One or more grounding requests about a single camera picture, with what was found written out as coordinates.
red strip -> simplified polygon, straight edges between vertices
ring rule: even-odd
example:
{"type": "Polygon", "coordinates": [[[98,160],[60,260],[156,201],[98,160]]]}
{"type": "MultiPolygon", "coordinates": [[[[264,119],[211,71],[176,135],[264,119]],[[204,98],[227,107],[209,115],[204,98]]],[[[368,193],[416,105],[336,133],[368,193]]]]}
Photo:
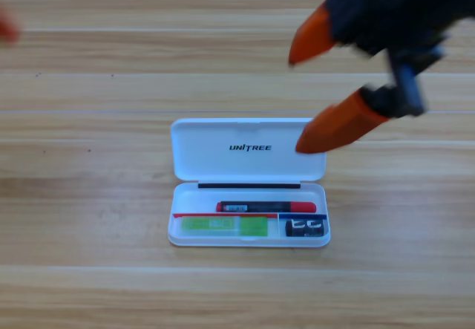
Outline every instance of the red strip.
{"type": "Polygon", "coordinates": [[[241,216],[241,217],[247,217],[247,218],[261,217],[261,218],[268,218],[268,219],[277,219],[278,214],[275,214],[275,213],[274,214],[269,214],[269,213],[263,213],[263,212],[239,212],[239,213],[236,213],[236,212],[220,212],[219,214],[217,214],[215,212],[211,212],[211,213],[208,213],[208,212],[203,212],[203,213],[182,212],[182,213],[173,214],[174,218],[182,218],[183,216],[204,216],[204,217],[208,217],[208,216],[241,216]]]}

small black component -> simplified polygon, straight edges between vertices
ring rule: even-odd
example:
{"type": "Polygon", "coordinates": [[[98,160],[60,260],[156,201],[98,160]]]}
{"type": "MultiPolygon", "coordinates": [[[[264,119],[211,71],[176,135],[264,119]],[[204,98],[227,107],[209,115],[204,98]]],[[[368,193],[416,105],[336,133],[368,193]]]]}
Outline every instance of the small black component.
{"type": "Polygon", "coordinates": [[[324,235],[324,222],[322,220],[290,219],[285,223],[286,236],[292,238],[313,237],[324,235]]]}

black strip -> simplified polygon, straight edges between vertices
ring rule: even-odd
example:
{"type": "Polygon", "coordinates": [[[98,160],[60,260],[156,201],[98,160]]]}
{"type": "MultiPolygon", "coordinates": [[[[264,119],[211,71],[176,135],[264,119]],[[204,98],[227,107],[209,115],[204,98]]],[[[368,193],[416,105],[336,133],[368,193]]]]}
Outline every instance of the black strip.
{"type": "Polygon", "coordinates": [[[250,189],[300,189],[300,184],[261,184],[261,183],[199,183],[198,188],[250,188],[250,189]]]}

green card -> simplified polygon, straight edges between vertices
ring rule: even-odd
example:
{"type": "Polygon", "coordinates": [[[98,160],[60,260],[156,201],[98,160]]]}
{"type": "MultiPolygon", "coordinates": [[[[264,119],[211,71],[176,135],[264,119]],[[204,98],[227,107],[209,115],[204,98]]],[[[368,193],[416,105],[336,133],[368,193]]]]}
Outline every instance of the green card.
{"type": "Polygon", "coordinates": [[[183,230],[233,230],[235,219],[232,217],[183,217],[181,223],[183,230]]]}
{"type": "Polygon", "coordinates": [[[240,236],[267,236],[267,218],[241,217],[239,219],[240,236]]]}

unitree logo text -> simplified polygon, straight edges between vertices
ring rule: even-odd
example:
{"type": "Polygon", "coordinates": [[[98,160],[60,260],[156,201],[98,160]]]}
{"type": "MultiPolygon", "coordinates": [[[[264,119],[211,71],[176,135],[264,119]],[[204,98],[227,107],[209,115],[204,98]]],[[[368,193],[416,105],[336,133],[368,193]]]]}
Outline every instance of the unitree logo text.
{"type": "Polygon", "coordinates": [[[240,145],[240,146],[230,146],[230,151],[271,151],[272,146],[249,146],[249,145],[240,145]]]}

